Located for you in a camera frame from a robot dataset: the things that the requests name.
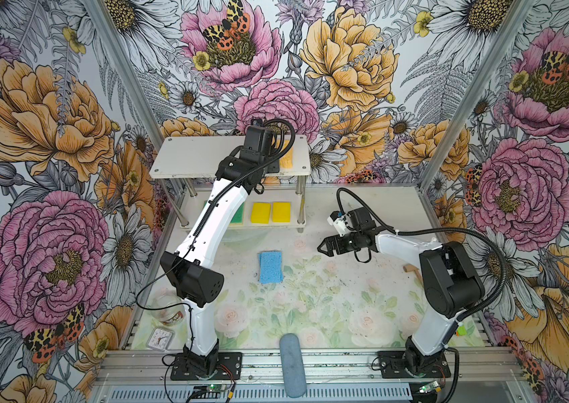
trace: blue sponge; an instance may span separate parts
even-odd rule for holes
[[[260,254],[260,282],[282,282],[282,252],[270,251]]]

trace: black mounting plate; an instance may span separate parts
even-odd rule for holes
[[[378,363],[380,366],[380,374],[383,379],[393,379],[393,378],[450,378],[450,368],[446,361],[446,356],[443,351],[439,355],[437,363],[442,363],[442,365],[431,365],[424,369],[425,374],[422,377],[417,377],[416,375],[410,374],[406,369],[406,363],[404,358],[405,351],[379,351],[378,352]]]
[[[235,380],[242,375],[242,353],[219,353],[217,364],[222,364],[233,373]],[[229,380],[229,376],[221,369],[215,370],[213,376],[208,379]],[[176,354],[175,364],[170,373],[170,380],[202,380],[193,373],[190,366],[186,366],[186,356],[183,353]]]

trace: sponge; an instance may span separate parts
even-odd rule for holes
[[[269,251],[260,254],[260,282],[282,282],[282,252]]]
[[[253,203],[251,222],[254,224],[268,224],[271,216],[271,203]]]
[[[273,222],[291,221],[291,203],[273,202]]]
[[[235,214],[233,215],[230,225],[242,225],[243,221],[244,221],[244,203],[240,205],[240,208],[238,208]]]

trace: clock face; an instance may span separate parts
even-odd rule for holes
[[[148,347],[154,350],[165,351],[167,350],[168,345],[170,344],[170,340],[172,340],[172,336],[174,336],[174,332],[164,329],[163,327],[155,327],[152,331],[152,335],[148,340]]]

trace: pink peony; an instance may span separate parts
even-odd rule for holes
[[[253,11],[246,0],[242,4],[244,13],[250,18],[249,37],[255,44],[255,56],[250,64],[236,62],[222,66],[221,69],[213,66],[200,72],[193,69],[193,72],[202,74],[215,90],[232,91],[237,87],[253,86],[261,79],[272,77],[278,70],[282,47],[279,30],[271,29],[270,24],[265,22],[264,14],[259,7]],[[182,41],[186,44],[181,48],[183,55],[191,58],[198,52],[207,52],[208,42],[202,35],[202,31],[213,25],[221,25],[225,18],[226,4],[221,11],[211,8],[208,13],[204,13],[198,8],[194,14],[184,13],[181,17],[181,30],[184,35]]]
[[[0,322],[27,335],[61,323],[105,294],[100,260],[109,236],[101,213],[70,191],[23,203],[0,222]]]
[[[563,35],[563,30],[542,31],[522,53],[522,60],[514,63],[511,91],[502,105],[503,120],[533,136],[547,136],[555,142],[569,141],[569,75],[554,85],[542,82],[542,55],[551,51],[569,54],[569,37]]]
[[[318,106],[311,94],[296,90],[286,81],[273,79],[259,83],[249,93],[235,101],[237,129],[244,129],[253,119],[279,117],[289,121],[296,133],[307,136],[307,142],[316,140],[320,131]]]
[[[480,231],[487,227],[532,251],[555,239],[569,220],[569,163],[544,139],[502,140],[482,165],[481,206],[473,208]]]

